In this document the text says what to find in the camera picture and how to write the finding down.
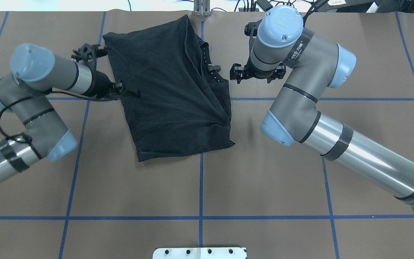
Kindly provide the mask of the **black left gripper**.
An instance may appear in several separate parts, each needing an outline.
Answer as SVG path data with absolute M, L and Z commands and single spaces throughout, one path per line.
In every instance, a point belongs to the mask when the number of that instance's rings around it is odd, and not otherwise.
M 110 90 L 112 90 L 112 99 L 120 99 L 125 95 L 135 96 L 137 98 L 141 96 L 138 87 L 132 87 L 124 82 L 114 84 L 107 75 L 95 71 L 92 75 L 91 97 L 109 99 Z

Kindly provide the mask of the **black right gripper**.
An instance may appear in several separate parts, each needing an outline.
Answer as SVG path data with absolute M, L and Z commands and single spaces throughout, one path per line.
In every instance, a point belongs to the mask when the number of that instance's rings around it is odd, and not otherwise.
M 273 80 L 282 80 L 286 74 L 286 66 L 284 64 L 272 64 L 273 68 L 262 70 L 256 67 L 251 61 L 248 61 L 245 66 L 238 63 L 233 63 L 230 69 L 230 80 L 236 81 L 240 84 L 242 80 L 250 78 L 266 79 L 267 84 Z

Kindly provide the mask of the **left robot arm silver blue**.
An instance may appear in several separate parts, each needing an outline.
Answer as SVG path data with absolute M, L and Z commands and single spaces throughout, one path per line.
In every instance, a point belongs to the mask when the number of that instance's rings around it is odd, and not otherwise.
M 48 158 L 57 161 L 78 142 L 51 105 L 53 93 L 90 101 L 118 100 L 140 91 L 124 80 L 112 82 L 96 68 L 111 46 L 84 44 L 70 58 L 22 43 L 10 58 L 10 73 L 0 79 L 0 183 Z

